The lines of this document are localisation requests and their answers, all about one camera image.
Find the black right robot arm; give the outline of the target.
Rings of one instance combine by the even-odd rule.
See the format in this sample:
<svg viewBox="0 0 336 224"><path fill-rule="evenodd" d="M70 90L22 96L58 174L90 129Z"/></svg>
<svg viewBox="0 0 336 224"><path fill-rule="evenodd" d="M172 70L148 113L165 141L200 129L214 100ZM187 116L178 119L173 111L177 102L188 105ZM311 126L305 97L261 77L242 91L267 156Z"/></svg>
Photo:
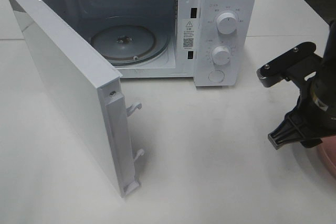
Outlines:
<svg viewBox="0 0 336 224"><path fill-rule="evenodd" d="M268 134L275 149L296 142L312 148L335 136L335 21L329 25L323 57L315 50L314 43L303 42L257 70L264 87L286 80L300 92L296 106Z"/></svg>

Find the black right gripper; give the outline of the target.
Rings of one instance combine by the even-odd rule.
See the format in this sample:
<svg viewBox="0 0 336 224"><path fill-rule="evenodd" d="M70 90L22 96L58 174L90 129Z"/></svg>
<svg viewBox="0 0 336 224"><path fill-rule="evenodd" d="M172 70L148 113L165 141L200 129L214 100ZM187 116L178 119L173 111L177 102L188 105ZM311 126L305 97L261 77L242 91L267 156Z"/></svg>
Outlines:
<svg viewBox="0 0 336 224"><path fill-rule="evenodd" d="M321 58L316 72L305 79L297 105L268 134L276 150L292 143L312 148L322 138L335 135L335 60Z"/></svg>

